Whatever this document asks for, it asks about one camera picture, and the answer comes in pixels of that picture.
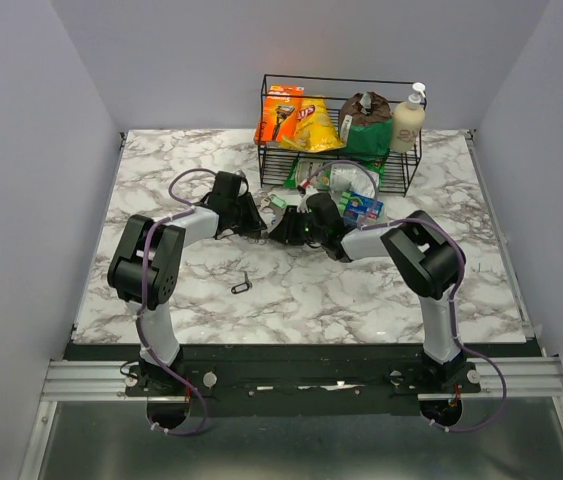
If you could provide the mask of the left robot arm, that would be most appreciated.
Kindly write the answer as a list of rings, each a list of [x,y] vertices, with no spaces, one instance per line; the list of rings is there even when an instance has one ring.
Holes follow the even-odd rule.
[[[162,220],[131,216],[124,227],[107,273],[108,285],[125,302],[140,337],[138,361],[121,368],[128,388],[170,395],[180,388],[190,396],[190,384],[212,394],[213,371],[194,373],[184,366],[176,338],[170,298],[177,285],[186,248],[206,240],[236,234],[257,239],[266,229],[245,174],[219,171],[201,200]]]

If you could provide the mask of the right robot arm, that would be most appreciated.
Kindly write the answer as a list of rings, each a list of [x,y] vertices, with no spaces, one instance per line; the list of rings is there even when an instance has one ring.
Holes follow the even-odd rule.
[[[327,193],[305,196],[298,206],[272,196],[261,209],[274,213],[268,237],[276,242],[309,245],[341,263],[391,259],[422,312],[424,342],[415,362],[415,385],[441,392],[455,383],[465,365],[455,308],[465,255],[427,213],[418,210],[401,220],[353,228]]]

